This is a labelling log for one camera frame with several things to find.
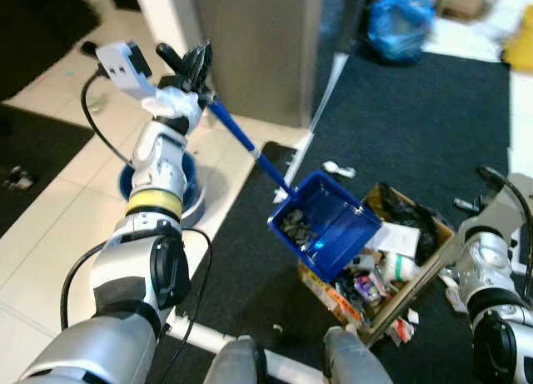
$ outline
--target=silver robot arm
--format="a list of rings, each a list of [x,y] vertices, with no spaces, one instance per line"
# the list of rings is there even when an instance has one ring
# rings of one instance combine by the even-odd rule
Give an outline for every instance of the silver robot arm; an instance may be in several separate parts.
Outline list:
[[[63,330],[22,374],[22,382],[145,381],[168,314],[190,290],[180,226],[187,185],[182,155],[185,136],[205,107],[198,84],[205,87],[208,67],[198,63],[210,63],[210,51],[209,45],[193,51],[195,77],[167,77],[160,89],[146,80],[147,65],[135,44],[114,43],[97,50],[107,75],[142,99],[155,117],[133,153],[126,216],[92,268],[95,315]],[[198,69],[205,74],[198,75]]]
[[[533,180],[511,174],[509,181],[533,209]],[[511,234],[524,220],[523,207],[503,187],[486,209],[461,224],[456,238],[462,247],[455,248],[460,253],[448,255],[450,262],[457,260],[459,293],[471,320],[474,371],[482,382],[533,382],[533,311],[511,280],[509,254]]]

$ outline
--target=black wire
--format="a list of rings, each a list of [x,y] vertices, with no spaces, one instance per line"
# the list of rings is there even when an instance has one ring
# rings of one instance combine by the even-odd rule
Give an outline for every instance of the black wire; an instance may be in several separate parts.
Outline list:
[[[195,305],[194,312],[192,314],[192,319],[189,321],[189,326],[187,327],[187,331],[185,332],[185,336],[183,336],[182,343],[180,344],[178,349],[176,349],[176,352],[174,352],[174,355],[172,355],[171,360],[168,362],[167,368],[165,369],[165,372],[163,373],[163,375],[161,377],[161,380],[159,381],[160,383],[163,383],[165,381],[165,378],[167,378],[168,372],[170,371],[170,368],[172,367],[172,364],[176,361],[177,357],[179,356],[179,354],[181,353],[181,351],[184,348],[185,344],[187,343],[187,339],[189,337],[189,334],[191,334],[192,326],[194,325],[194,322],[196,321],[197,316],[198,316],[198,309],[200,307],[200,303],[202,302],[203,293],[206,290],[207,279],[209,278],[209,271],[211,271],[211,263],[212,263],[212,259],[213,259],[213,245],[211,243],[211,240],[209,239],[209,236],[205,232],[203,232],[202,230],[199,230],[197,228],[184,228],[183,231],[198,232],[198,233],[203,235],[203,237],[207,241],[207,251],[209,253],[209,259],[208,259],[208,262],[207,262],[206,274],[203,277],[202,286],[200,287],[200,292],[198,293],[197,304]]]
[[[82,109],[83,109],[83,114],[85,115],[85,118],[87,119],[87,121],[89,122],[89,124],[91,125],[92,127],[92,130],[94,130],[94,132],[100,137],[100,139],[103,141],[104,144],[107,145],[107,147],[109,149],[112,150],[112,152],[117,155],[124,163],[126,163],[129,167],[133,167],[132,165],[132,162],[127,158],[125,157],[124,155],[121,154],[120,151],[118,151],[106,138],[106,136],[104,136],[102,134],[102,132],[100,131],[100,129],[98,128],[97,124],[94,122],[94,120],[92,120],[92,116],[91,116],[91,112],[89,111],[89,108],[87,106],[87,90],[89,89],[89,87],[91,86],[92,82],[94,82],[94,80],[96,80],[97,77],[101,76],[102,75],[102,71],[100,69],[96,70],[92,76],[90,76],[88,78],[88,80],[85,82],[85,84],[83,84],[83,88],[82,88],[82,93],[80,94],[80,102],[82,103]]]
[[[67,277],[63,282],[63,287],[61,289],[61,300],[59,302],[59,316],[61,318],[62,331],[68,328],[68,292],[70,291],[72,280],[74,276],[76,276],[76,273],[82,266],[82,264],[85,263],[92,255],[99,252],[104,245],[105,242],[102,242],[96,245],[94,248],[90,249],[89,251],[85,252],[70,268],[70,271],[68,272]]]
[[[484,175],[489,175],[493,178],[495,178],[497,181],[499,181],[501,184],[508,186],[508,188],[513,192],[516,199],[518,199],[518,202],[520,203],[522,209],[524,210],[524,214],[526,216],[526,229],[527,229],[527,238],[529,242],[529,248],[530,253],[527,260],[527,269],[526,269],[526,278],[524,280],[524,286],[522,288],[522,297],[528,301],[531,304],[530,301],[530,292],[531,292],[531,272],[533,272],[533,226],[531,219],[531,210],[529,206],[527,205],[527,201],[524,198],[524,196],[521,194],[520,190],[516,188],[516,186],[510,182],[507,177],[503,176],[496,170],[494,170],[491,167],[482,166],[479,167],[478,172],[483,177]]]

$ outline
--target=plastic wrapper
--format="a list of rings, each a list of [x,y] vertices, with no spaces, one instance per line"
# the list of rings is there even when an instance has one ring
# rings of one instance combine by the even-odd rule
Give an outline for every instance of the plastic wrapper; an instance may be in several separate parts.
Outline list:
[[[371,7],[368,37],[386,60],[413,63],[434,17],[432,0],[380,0]]]

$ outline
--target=blue handle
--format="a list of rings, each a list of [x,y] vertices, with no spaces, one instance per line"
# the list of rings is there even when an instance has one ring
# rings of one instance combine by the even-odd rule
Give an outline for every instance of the blue handle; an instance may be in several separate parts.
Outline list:
[[[209,109],[218,117],[218,120],[220,120],[222,124],[226,126],[226,128],[235,136],[235,138],[239,140],[244,148],[246,148],[247,151],[254,156],[257,163],[262,167],[266,174],[268,174],[277,184],[279,184],[280,187],[286,191],[289,197],[298,199],[297,194],[292,188],[287,186],[285,180],[283,180],[283,177],[280,176],[276,168],[272,166],[270,161],[256,149],[255,145],[253,145],[253,142],[250,141],[250,138],[248,138],[244,131],[242,131],[241,128],[235,123],[232,115],[230,115],[230,113],[224,108],[224,105],[222,105],[220,101],[216,100],[215,102],[209,104]]]

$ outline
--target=trash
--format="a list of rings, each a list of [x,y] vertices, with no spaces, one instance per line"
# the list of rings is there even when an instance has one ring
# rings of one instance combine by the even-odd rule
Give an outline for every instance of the trash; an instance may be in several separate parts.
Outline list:
[[[386,333],[392,338],[392,341],[398,347],[401,342],[405,344],[410,341],[413,334],[415,334],[415,328],[401,317],[398,317],[391,324]]]
[[[407,311],[407,320],[409,321],[409,323],[419,324],[420,318],[418,316],[418,312],[413,311],[411,308],[409,308],[409,310]]]
[[[351,270],[371,271],[376,267],[376,259],[369,254],[360,253],[353,258],[353,261],[347,266]]]
[[[415,257],[420,229],[383,222],[380,229],[365,245],[376,251],[394,252],[405,257]]]
[[[306,224],[303,212],[300,209],[294,209],[283,218],[280,230],[291,242],[298,246],[305,245],[309,240],[316,237],[316,234],[311,231],[311,226]]]
[[[384,182],[380,183],[379,188],[383,211],[390,217],[386,220],[420,229],[415,262],[418,266],[423,265],[439,247],[439,235],[433,221],[433,213],[421,205],[405,202]]]
[[[381,275],[380,271],[376,268],[372,270],[370,273],[368,273],[368,278],[372,281],[372,283],[376,286],[377,291],[380,293],[382,297],[390,298],[391,294],[386,289],[385,280],[383,279],[383,276]]]
[[[466,305],[462,302],[461,298],[459,297],[459,287],[448,287],[444,291],[446,295],[446,299],[451,304],[451,307],[453,307],[453,310],[458,313],[468,313],[468,309],[466,309]]]
[[[413,63],[434,17],[432,0],[380,0],[371,6],[368,38],[386,60]]]
[[[9,190],[27,190],[33,185],[35,177],[23,170],[20,166],[15,166],[3,182],[3,186]]]
[[[364,310],[364,299],[354,287],[353,277],[350,274],[344,272],[344,274],[339,276],[335,283],[335,288],[340,290],[337,290],[337,292],[344,296],[357,311],[362,312]]]
[[[354,277],[353,286],[370,307],[379,305],[381,295],[372,280],[365,274]]]
[[[387,252],[381,263],[381,273],[385,282],[408,282],[415,278],[420,268],[409,257]]]
[[[356,169],[353,167],[339,167],[333,161],[322,163],[324,170],[330,174],[338,174],[339,176],[353,178],[356,176]]]

